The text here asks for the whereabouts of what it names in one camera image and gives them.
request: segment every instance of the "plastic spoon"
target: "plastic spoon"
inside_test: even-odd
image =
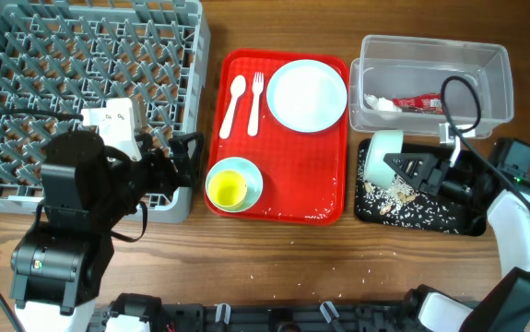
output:
[[[238,75],[231,82],[230,92],[231,92],[231,101],[228,110],[226,111],[226,116],[224,117],[224,122],[221,124],[219,129],[219,138],[226,139],[230,137],[231,132],[231,123],[234,120],[234,112],[236,111],[236,103],[238,98],[246,90],[246,78],[242,75]]]

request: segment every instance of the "wooden table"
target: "wooden table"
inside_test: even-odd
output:
[[[375,33],[504,45],[512,66],[514,120],[476,145],[488,154],[498,136],[530,142],[530,2],[205,0],[204,8],[212,39],[199,128],[207,137],[221,63],[229,52],[249,47],[329,53],[350,64],[359,57],[363,37]],[[482,299],[501,278],[491,229],[471,238],[355,219],[357,145],[367,137],[349,133],[347,203],[336,224],[316,228],[223,219],[207,209],[197,189],[183,224],[152,223],[142,241],[115,242],[97,302],[108,303],[122,292],[204,305],[396,300],[421,283],[462,300]],[[31,223],[32,216],[0,214],[0,291],[5,296],[12,280],[11,253]],[[140,224],[121,222],[116,229],[135,235]],[[10,324],[0,310],[3,330]]]

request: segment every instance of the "red tray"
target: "red tray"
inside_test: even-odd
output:
[[[282,125],[266,103],[271,76],[283,65],[300,59],[323,62],[338,72],[348,87],[348,67],[341,59],[319,54],[238,50],[230,53],[221,69],[218,107],[211,137],[209,167],[227,157],[252,161],[264,180],[263,194],[256,204],[241,213],[228,213],[205,201],[215,213],[232,218],[265,219],[327,225],[336,221],[345,205],[347,164],[347,112],[330,128],[312,134]],[[258,134],[247,134],[253,102],[254,72],[265,73],[260,99]],[[238,100],[231,134],[219,139],[219,128],[230,104],[230,84],[237,75],[246,77],[246,91]]]

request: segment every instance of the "cup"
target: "cup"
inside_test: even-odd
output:
[[[229,210],[241,207],[247,192],[246,179],[230,170],[218,172],[207,185],[207,196],[211,203]]]

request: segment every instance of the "gray plastic bin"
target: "gray plastic bin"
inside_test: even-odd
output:
[[[0,109],[79,113],[109,98],[138,97],[150,134],[168,148],[169,135],[196,130],[210,37],[196,0],[0,0]],[[34,211],[43,196],[42,148],[79,126],[0,118],[0,212]],[[191,194],[147,195],[148,219],[183,221]],[[141,219],[141,210],[126,219]]]
[[[467,78],[482,105],[477,137],[514,117],[512,77],[506,49],[500,45],[426,38],[368,35],[360,59],[350,68],[349,116],[360,132],[403,129],[406,134],[437,136],[443,115],[373,110],[363,99],[371,94],[388,100],[441,91],[449,76]],[[475,121],[471,95],[459,82],[447,89],[447,104],[458,124]]]

